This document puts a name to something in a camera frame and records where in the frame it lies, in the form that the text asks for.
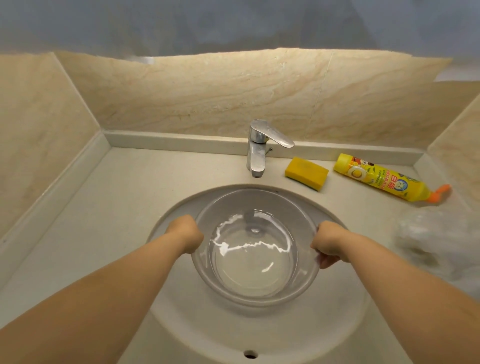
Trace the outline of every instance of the backsplash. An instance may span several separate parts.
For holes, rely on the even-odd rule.
[[[110,130],[246,137],[264,118],[297,141],[427,148],[480,92],[480,82],[433,82],[448,59],[387,51],[270,49],[153,65],[58,57]]]
[[[0,56],[0,237],[99,126],[53,53]]]
[[[480,211],[480,95],[428,148]]]

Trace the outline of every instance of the person's left hand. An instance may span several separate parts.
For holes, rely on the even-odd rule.
[[[180,216],[169,223],[166,234],[175,234],[184,244],[183,253],[192,254],[204,240],[204,235],[190,215]]]

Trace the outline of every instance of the faucet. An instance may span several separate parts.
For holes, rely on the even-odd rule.
[[[285,148],[295,146],[293,140],[271,126],[267,120],[253,120],[250,123],[248,136],[247,169],[255,178],[262,177],[265,172],[265,155],[272,150],[267,147],[268,139],[272,139]]]

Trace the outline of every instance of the hand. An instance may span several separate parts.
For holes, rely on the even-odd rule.
[[[204,240],[204,235],[190,215],[180,216],[168,224],[165,234],[176,235],[184,245],[183,253],[192,254]]]
[[[339,260],[348,263],[343,250],[343,242],[352,232],[331,221],[324,221],[318,225],[318,231],[310,247],[320,253],[318,261],[320,269],[326,269]]]

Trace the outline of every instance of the sink overflow hole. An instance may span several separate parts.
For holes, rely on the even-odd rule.
[[[256,359],[258,358],[258,353],[255,350],[245,350],[243,352],[243,355],[247,359]]]

